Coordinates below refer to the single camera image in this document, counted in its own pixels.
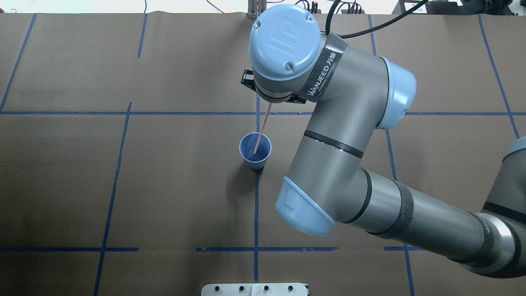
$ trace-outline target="black label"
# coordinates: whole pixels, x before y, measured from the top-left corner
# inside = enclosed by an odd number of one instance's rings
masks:
[[[299,94],[300,97],[311,102],[320,100],[346,47],[347,42],[340,36],[333,33],[329,35],[320,57]]]

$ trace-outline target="robotic arm link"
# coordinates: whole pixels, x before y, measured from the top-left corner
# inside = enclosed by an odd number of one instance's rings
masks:
[[[470,213],[360,167],[374,129],[409,109],[416,79],[384,57],[321,34],[296,5],[252,27],[241,83],[272,103],[316,103],[276,203],[294,228],[327,235],[335,221],[444,255],[495,278],[526,275],[526,137],[502,163],[482,213]]]

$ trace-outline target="light blue joint cap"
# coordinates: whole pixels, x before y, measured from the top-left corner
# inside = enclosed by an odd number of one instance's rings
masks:
[[[299,5],[273,6],[254,22],[248,56],[261,76],[285,81],[309,70],[321,52],[320,28]]]
[[[390,130],[402,121],[411,108],[417,93],[417,79],[413,73],[381,57],[387,65],[389,75],[389,97],[386,111],[377,129]]]
[[[276,202],[278,215],[292,227],[306,234],[324,236],[334,226],[334,220],[289,178],[283,178],[283,187]]]
[[[517,140],[515,140],[515,142],[513,142],[513,145],[511,145],[510,151],[506,153],[506,156],[504,156],[504,158],[506,158],[511,153],[522,149],[526,149],[526,136],[520,137]]]

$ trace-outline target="blue cup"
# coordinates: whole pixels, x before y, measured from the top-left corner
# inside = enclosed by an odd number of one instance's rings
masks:
[[[259,142],[258,151],[254,154],[254,148],[258,141],[259,133],[247,134],[239,142],[239,153],[243,156],[243,159],[248,166],[253,170],[259,170],[265,166],[268,156],[272,151],[272,144],[265,134],[261,135],[261,141]]]

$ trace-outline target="white bracket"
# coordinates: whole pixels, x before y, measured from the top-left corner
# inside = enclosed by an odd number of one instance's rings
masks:
[[[309,296],[303,283],[206,284],[201,296]]]
[[[267,0],[248,0],[248,18],[257,17],[267,9]]]

